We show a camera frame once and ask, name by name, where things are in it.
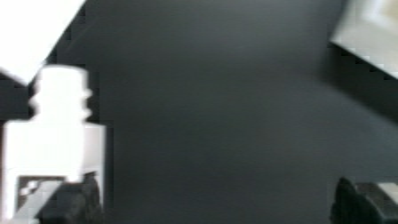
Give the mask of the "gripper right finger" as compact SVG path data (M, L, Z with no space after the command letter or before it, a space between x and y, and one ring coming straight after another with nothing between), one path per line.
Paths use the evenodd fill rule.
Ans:
M330 224L398 224L398 183L339 179Z

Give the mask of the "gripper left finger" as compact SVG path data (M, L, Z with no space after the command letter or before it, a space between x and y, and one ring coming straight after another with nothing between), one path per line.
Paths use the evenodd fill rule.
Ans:
M10 224L102 224L95 173L77 183L60 176L17 178L15 210Z

